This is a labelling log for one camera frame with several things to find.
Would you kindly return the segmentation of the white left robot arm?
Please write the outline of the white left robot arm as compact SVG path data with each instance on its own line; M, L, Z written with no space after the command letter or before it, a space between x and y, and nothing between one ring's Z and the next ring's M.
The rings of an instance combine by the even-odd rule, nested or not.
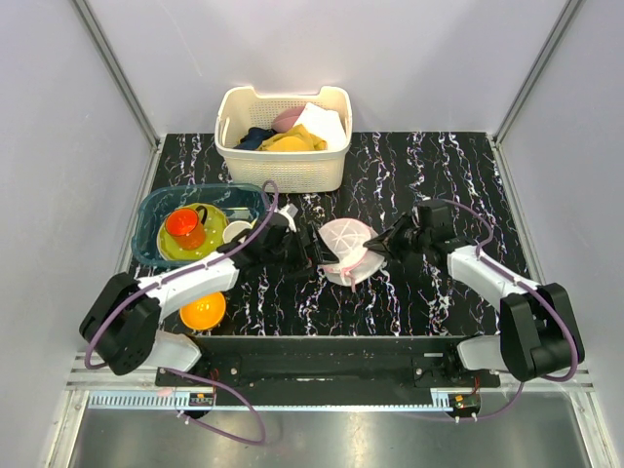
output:
M79 327L87 343L84 364L116 375L150 366L176 371L188 385L201 385L210 376L211 363L189 336L162 331L165 318L200 298L233 289L256 267L277 265L308 274L337 261L318 228L299 230L288 215L273 212L194 263L141 280L118 273Z

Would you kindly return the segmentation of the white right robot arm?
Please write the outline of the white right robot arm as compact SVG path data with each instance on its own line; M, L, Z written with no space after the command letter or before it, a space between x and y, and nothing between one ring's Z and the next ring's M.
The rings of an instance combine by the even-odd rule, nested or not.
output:
M457 234L453 211L458 206L452 200L421 201L415 214L402 214L364 244L388 260L426 260L497 312L499 333L460 341L443 361L444 378L458 387L484 370L507 371L520 382L572 379L585 351L566 289L513 272L486 253L484 242Z

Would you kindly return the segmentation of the white pink mesh laundry bag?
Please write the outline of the white pink mesh laundry bag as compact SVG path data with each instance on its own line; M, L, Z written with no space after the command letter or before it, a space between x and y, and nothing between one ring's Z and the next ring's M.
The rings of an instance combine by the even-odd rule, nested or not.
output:
M355 218L337 218L324 224L319 234L338 258L338 262L323 265L328 280L352 291L385 266L385 258L364 247L377 236L366 224Z

